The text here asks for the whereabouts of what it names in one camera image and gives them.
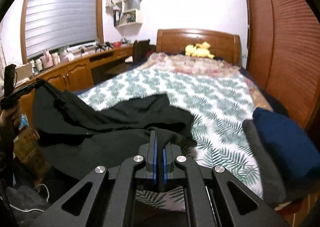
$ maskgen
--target black metal frame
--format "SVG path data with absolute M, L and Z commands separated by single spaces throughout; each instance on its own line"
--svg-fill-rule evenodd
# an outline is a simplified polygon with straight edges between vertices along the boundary
M 164 153 L 166 169 L 154 172 L 156 134 L 152 131 L 150 142 L 140 147 L 138 156 L 110 169 L 97 167 L 36 218 L 32 227 L 129 227 L 137 189 L 159 191 L 177 186 L 184 189 L 189 227 L 288 226 L 222 166 L 199 166 L 170 143 Z M 159 186 L 159 178 L 167 178 L 167 184 Z

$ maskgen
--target bedspread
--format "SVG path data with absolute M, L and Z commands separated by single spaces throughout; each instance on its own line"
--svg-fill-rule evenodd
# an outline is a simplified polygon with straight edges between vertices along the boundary
M 150 67 L 166 72 L 181 72 L 212 78 L 232 77 L 239 74 L 239 67 L 233 66 L 226 61 L 190 57 L 181 54 L 166 55 L 163 52 L 151 54 L 149 59 L 138 69 L 142 70 Z M 245 82 L 248 85 L 255 107 L 273 111 L 257 86 L 248 78 L 245 78 Z
M 210 78 L 158 69 L 134 69 L 105 81 L 79 95 L 95 110 L 111 107 L 122 100 L 166 93 L 170 104 L 195 115 L 191 133 L 195 148 L 183 154 L 199 165 L 222 165 L 258 196 L 262 197 L 260 172 L 242 129 L 252 119 L 254 104 L 241 74 L 232 78 Z M 147 204 L 184 210 L 183 190 L 167 193 L 137 191 L 136 198 Z

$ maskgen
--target white bottle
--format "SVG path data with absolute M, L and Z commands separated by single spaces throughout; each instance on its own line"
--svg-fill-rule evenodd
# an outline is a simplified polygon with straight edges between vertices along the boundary
M 42 61 L 41 61 L 41 59 L 37 59 L 36 60 L 36 66 L 37 66 L 38 71 L 42 70 Z
M 52 60 L 53 60 L 53 64 L 54 65 L 58 65 L 59 64 L 58 53 L 57 52 L 52 54 Z
M 35 61 L 34 60 L 31 60 L 30 61 L 30 64 L 31 64 L 31 70 L 32 70 L 32 74 L 35 73 L 35 70 L 33 69 L 35 67 Z

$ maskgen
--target metal screw cap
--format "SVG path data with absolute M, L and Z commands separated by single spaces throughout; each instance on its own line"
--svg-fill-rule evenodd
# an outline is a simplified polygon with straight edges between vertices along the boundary
M 218 173 L 223 173 L 223 172 L 224 172 L 224 167 L 221 166 L 221 165 L 216 165 L 216 166 L 214 167 L 214 170 L 215 170 L 216 172 L 218 172 Z
M 141 155 L 136 155 L 136 156 L 133 158 L 133 160 L 134 160 L 135 162 L 141 162 L 141 161 L 143 160 L 143 156 L 141 156 Z
M 102 166 L 102 165 L 97 166 L 96 169 L 95 169 L 96 173 L 98 173 L 98 174 L 103 173 L 105 170 L 106 170 L 106 168 L 104 166 Z
M 177 157 L 177 161 L 178 162 L 185 162 L 186 160 L 187 160 L 187 158 L 185 156 L 183 156 L 183 155 L 180 155 L 180 156 Z

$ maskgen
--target wooden window frame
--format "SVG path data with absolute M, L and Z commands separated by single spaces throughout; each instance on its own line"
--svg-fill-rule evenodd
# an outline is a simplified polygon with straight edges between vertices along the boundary
M 26 51 L 26 14 L 27 14 L 28 0 L 23 1 L 21 13 L 21 26 L 20 26 L 20 42 L 21 42 L 21 55 L 23 64 L 28 63 Z M 104 43 L 103 38 L 103 24 L 102 24 L 102 0 L 96 0 L 96 26 L 97 36 L 100 43 Z

